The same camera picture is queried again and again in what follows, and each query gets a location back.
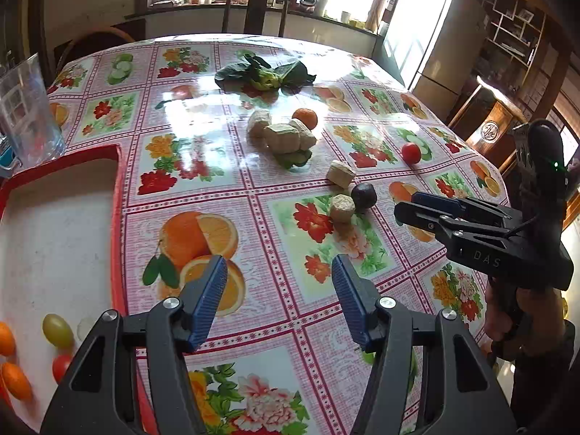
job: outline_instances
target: red cherry tomato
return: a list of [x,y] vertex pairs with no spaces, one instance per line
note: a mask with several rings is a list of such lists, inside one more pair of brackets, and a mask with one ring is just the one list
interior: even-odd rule
[[407,142],[401,147],[402,159],[408,165],[414,165],[421,160],[421,149],[414,142]]
[[52,362],[52,375],[56,384],[60,384],[72,360],[73,358],[70,355],[59,355],[54,359]]

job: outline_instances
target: plastic cup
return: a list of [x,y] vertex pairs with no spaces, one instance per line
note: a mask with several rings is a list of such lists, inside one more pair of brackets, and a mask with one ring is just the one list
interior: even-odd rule
[[38,54],[0,79],[0,129],[25,169],[65,151],[65,140],[50,112]]

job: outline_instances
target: tofu cube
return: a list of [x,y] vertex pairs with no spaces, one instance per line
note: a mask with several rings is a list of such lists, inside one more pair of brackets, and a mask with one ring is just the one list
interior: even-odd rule
[[290,124],[272,124],[263,131],[266,144],[273,154],[290,154],[300,149],[300,134]]
[[347,195],[336,195],[330,204],[330,217],[334,222],[350,222],[355,213],[355,202]]
[[300,119],[291,119],[288,124],[298,129],[298,133],[300,134],[300,150],[308,150],[316,145],[316,137]]
[[353,178],[355,178],[355,172],[351,167],[338,160],[332,161],[327,172],[327,180],[347,189]]
[[267,109],[257,109],[252,113],[248,121],[248,135],[250,137],[262,137],[264,128],[272,124],[272,116]]

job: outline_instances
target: human hand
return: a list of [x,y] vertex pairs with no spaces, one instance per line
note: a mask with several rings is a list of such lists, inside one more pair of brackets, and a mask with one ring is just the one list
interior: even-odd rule
[[[505,342],[504,348],[509,350],[505,353],[511,355],[521,348],[527,356],[538,356],[557,348],[566,329],[560,291],[553,288],[542,292],[518,288],[515,298],[520,309],[532,318],[532,328],[528,335]],[[485,333],[492,340],[500,341],[510,331],[513,322],[500,309],[494,289],[489,284],[485,290],[485,302]]]

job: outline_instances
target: picture frame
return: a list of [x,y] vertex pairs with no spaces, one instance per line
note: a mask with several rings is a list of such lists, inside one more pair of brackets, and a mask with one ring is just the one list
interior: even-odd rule
[[534,19],[534,13],[522,8],[518,17],[526,21],[526,23],[530,23]]

